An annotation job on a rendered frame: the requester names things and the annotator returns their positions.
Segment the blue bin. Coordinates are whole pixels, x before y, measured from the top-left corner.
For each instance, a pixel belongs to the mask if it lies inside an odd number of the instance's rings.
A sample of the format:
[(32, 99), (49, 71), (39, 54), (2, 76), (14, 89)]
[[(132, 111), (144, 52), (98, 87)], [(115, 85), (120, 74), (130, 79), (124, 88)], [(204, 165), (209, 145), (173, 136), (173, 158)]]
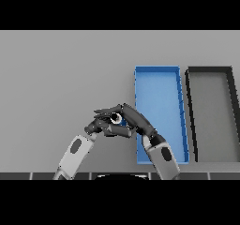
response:
[(135, 108), (188, 164), (188, 134), (179, 66), (136, 66)]

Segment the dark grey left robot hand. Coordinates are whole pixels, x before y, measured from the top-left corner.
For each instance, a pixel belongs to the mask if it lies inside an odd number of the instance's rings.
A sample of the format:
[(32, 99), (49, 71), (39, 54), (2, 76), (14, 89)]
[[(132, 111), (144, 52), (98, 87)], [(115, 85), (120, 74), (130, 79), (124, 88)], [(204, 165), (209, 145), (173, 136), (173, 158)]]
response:
[(124, 127), (122, 125), (114, 124), (109, 117), (96, 118), (88, 126), (84, 128), (88, 135), (102, 132), (105, 137), (122, 136), (130, 138), (134, 132), (134, 128)]

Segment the dark grey bin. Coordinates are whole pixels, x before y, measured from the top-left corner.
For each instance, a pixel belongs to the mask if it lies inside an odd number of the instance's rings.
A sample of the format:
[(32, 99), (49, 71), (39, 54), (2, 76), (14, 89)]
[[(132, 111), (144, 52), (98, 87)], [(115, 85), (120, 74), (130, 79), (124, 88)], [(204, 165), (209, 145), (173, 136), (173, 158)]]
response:
[(240, 107), (232, 67), (188, 67), (187, 99), (196, 162), (240, 162)]

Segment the blue pipe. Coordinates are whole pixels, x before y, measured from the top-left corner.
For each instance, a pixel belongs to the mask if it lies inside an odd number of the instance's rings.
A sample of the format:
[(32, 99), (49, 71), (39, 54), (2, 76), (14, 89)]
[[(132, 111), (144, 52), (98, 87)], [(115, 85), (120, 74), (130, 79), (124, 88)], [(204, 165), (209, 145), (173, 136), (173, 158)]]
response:
[(111, 121), (113, 124), (124, 127), (127, 122), (126, 120), (117, 112), (111, 114)]

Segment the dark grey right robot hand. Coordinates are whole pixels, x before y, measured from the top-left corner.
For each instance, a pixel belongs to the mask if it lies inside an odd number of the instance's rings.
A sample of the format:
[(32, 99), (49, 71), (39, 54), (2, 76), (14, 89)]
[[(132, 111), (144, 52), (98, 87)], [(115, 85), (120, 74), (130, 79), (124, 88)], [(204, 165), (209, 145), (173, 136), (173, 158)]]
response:
[(139, 112), (131, 106), (124, 103), (118, 104), (110, 109), (95, 110), (96, 118), (100, 119), (119, 113), (131, 128), (135, 128), (136, 132), (140, 135), (146, 135), (152, 146), (160, 143), (165, 143), (166, 140), (158, 134), (157, 130), (150, 124), (150, 122)]

